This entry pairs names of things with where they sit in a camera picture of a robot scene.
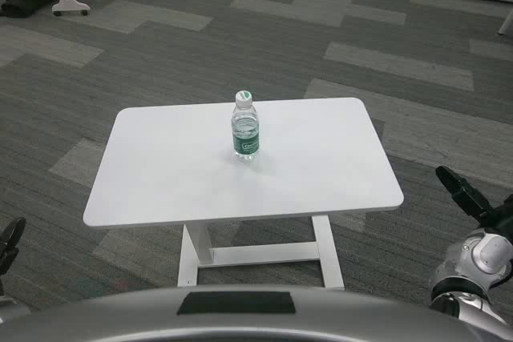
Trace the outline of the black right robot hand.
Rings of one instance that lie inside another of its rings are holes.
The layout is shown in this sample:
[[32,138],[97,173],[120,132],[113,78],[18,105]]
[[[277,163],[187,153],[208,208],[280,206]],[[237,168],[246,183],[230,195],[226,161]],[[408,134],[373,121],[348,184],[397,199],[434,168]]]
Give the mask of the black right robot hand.
[[463,177],[449,167],[439,166],[435,169],[439,181],[449,191],[453,201],[479,226],[501,235],[512,242],[512,195],[502,205],[492,207],[488,199]]

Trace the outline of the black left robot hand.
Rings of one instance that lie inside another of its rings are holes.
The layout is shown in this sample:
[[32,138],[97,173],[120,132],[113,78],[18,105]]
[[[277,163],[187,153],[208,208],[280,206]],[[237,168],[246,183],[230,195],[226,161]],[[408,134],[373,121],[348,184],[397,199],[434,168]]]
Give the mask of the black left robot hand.
[[14,260],[18,256],[17,247],[26,227],[26,219],[23,217],[13,219],[1,233],[1,270],[0,275],[5,275]]

